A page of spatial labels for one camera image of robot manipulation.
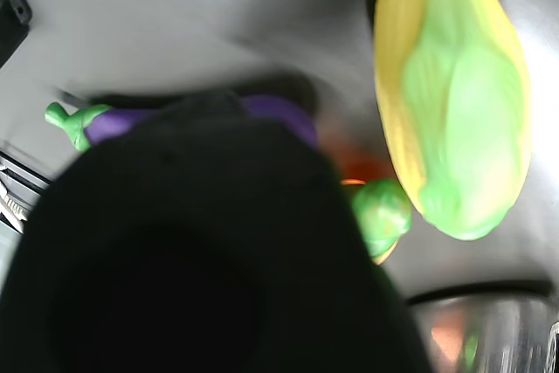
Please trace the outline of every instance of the blurry object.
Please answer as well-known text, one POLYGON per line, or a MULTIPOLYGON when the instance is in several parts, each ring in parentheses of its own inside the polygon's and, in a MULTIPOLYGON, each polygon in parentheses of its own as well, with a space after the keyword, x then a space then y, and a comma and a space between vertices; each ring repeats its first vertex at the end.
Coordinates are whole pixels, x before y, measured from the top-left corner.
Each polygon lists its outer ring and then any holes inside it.
POLYGON ((27 37, 31 8, 26 0, 0 0, 0 66, 27 37))
MULTIPOLYGON (((51 123, 53 126, 62 128, 68 135, 68 137, 70 137, 72 145, 77 150, 83 152, 91 147, 91 142, 87 136, 86 131, 90 128, 90 126, 93 126, 93 130, 96 126, 98 127, 101 123, 93 124, 95 119, 100 115, 108 113, 109 111, 111 111, 111 107, 107 105, 95 105, 93 107, 80 109, 74 114, 69 115, 58 102, 53 102, 45 110, 45 120, 51 123)), ((109 116, 105 116, 103 121, 107 120, 108 118, 109 116)))
POLYGON ((370 257, 382 264, 411 228, 411 203, 397 181, 342 181, 370 257))
POLYGON ((542 296, 471 294, 411 309, 438 373, 554 371, 557 310, 542 296))
POLYGON ((514 27, 498 0, 376 0, 374 32, 400 182, 442 232, 484 237, 514 205, 531 157, 530 81, 514 27))
POLYGON ((0 181, 0 198, 2 198, 4 202, 8 205, 8 208, 17 218, 17 220, 27 220, 27 214, 28 214, 27 210, 23 206, 16 203, 12 199, 12 197, 10 197, 10 194, 8 193, 8 189, 2 183, 2 181, 0 181))
POLYGON ((313 120, 291 101, 272 95, 253 95, 244 97, 241 102, 249 114, 280 121, 308 145, 318 147, 313 120))
MULTIPOLYGON (((301 140, 314 148, 318 147, 313 120, 296 104, 267 94, 246 96, 240 102, 249 114, 282 122, 301 140)), ((45 110, 45 120, 62 128, 70 137, 72 145, 83 152, 94 144, 124 135, 156 111, 157 108, 121 109, 94 105, 69 115, 58 102, 53 102, 45 110)))

